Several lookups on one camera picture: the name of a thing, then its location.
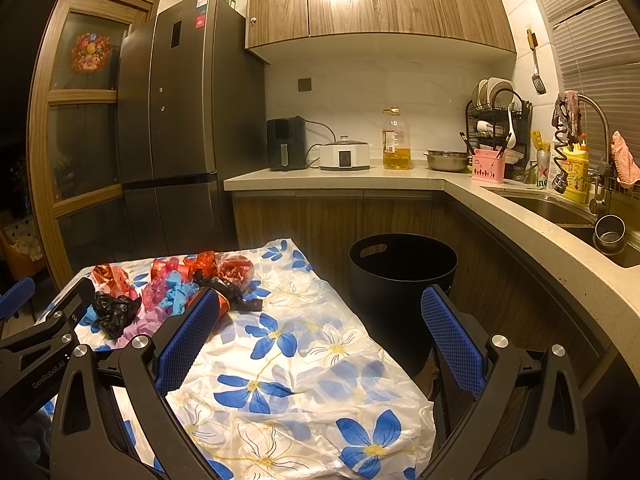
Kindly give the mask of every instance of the spatula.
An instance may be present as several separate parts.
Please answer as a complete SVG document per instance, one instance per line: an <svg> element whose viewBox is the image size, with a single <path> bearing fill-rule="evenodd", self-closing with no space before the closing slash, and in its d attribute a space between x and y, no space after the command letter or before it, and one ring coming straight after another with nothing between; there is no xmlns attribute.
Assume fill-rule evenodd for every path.
<svg viewBox="0 0 640 480"><path fill-rule="evenodd" d="M539 95L546 94L545 84L540 78L540 70L538 69L538 56L536 55L538 40L536 39L535 32L532 32L530 28L527 29L527 37L529 39L529 47L533 53L533 76L531 76L531 80Z"/></svg>

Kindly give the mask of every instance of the silver bolt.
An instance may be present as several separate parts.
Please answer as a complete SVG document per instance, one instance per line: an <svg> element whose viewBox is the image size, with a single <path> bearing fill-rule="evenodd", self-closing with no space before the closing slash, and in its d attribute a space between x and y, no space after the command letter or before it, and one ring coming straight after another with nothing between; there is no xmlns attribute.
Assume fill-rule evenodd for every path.
<svg viewBox="0 0 640 480"><path fill-rule="evenodd" d="M491 342L498 348L507 348L509 340L505 336L496 334L491 338Z"/></svg>
<svg viewBox="0 0 640 480"><path fill-rule="evenodd" d="M564 351L564 347L562 345L553 345L551 347L551 351L556 354L558 357L564 357L566 352Z"/></svg>
<svg viewBox="0 0 640 480"><path fill-rule="evenodd" d="M74 348L74 355L76 357L82 357L84 354L86 354L86 345L78 345Z"/></svg>
<svg viewBox="0 0 640 480"><path fill-rule="evenodd" d="M144 348L149 344L149 338L146 335L137 335L131 342L133 348Z"/></svg>

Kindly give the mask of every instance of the wooden door frame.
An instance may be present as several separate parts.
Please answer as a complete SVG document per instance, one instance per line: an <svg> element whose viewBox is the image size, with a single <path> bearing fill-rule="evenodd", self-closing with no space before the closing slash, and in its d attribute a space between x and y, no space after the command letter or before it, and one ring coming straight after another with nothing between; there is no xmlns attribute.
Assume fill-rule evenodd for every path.
<svg viewBox="0 0 640 480"><path fill-rule="evenodd" d="M113 200L123 195L122 186L116 184L104 189L85 193L60 202L54 202L51 186L48 147L48 116L51 104L71 104L75 102L116 103L116 91L50 90L50 78L60 35L66 17L72 10L86 13L82 4L88 0L58 0L49 18L44 33L38 59L31 80L31 94L28 111L27 165L29 174L30 199L34 219L40 234L47 267L58 290L72 278L73 271L66 255L58 218L91 207L97 203ZM132 32L146 20L158 13L160 0L104 0L104 13L109 19L130 23ZM127 9L114 9L113 2ZM38 175L35 182L31 175Z"/></svg>

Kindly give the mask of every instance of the refrigerator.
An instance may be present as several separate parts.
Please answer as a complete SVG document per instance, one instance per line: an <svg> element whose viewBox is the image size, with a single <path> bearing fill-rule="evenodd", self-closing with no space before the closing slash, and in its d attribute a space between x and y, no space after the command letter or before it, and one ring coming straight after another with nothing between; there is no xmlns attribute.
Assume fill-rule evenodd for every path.
<svg viewBox="0 0 640 480"><path fill-rule="evenodd" d="M224 180L267 167L264 62L223 0L183 0L130 34L118 158L139 258L238 247Z"/></svg>

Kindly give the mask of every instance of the stainless steel basin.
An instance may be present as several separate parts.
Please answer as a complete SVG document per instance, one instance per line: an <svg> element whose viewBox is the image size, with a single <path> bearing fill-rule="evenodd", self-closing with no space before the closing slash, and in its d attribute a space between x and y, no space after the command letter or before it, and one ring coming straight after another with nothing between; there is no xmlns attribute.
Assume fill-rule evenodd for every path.
<svg viewBox="0 0 640 480"><path fill-rule="evenodd" d="M593 243L594 228L590 226L561 226L565 231L571 233L576 238L580 238L584 243L590 245L594 249L597 247ZM608 256L609 260L614 262L620 267L628 269L629 267L635 267L640 265L640 248L635 244L626 242L625 248L620 254L615 256Z"/></svg>
<svg viewBox="0 0 640 480"><path fill-rule="evenodd" d="M595 218L587 212L566 205L546 194L541 193L539 196L527 196L509 190L492 189L491 191L505 197L513 203L521 205L524 209L528 209L532 213L542 216L542 218L549 220L553 224L592 225L595 220Z"/></svg>

